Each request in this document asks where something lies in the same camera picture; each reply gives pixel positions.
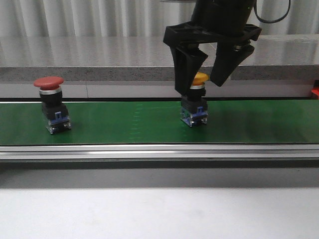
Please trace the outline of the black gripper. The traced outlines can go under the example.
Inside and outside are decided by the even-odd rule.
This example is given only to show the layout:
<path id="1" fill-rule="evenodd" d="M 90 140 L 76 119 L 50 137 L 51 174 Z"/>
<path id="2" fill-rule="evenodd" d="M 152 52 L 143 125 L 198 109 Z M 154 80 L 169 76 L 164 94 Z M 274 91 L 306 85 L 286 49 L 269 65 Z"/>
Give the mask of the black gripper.
<path id="1" fill-rule="evenodd" d="M 210 80 L 219 87 L 254 52 L 250 39 L 256 41 L 261 33 L 261 28 L 247 23 L 254 4 L 254 0 L 197 0 L 189 22 L 166 27 L 163 42 L 171 47 L 177 92 L 186 95 L 208 57 L 198 46 L 181 45 L 218 42 Z"/>

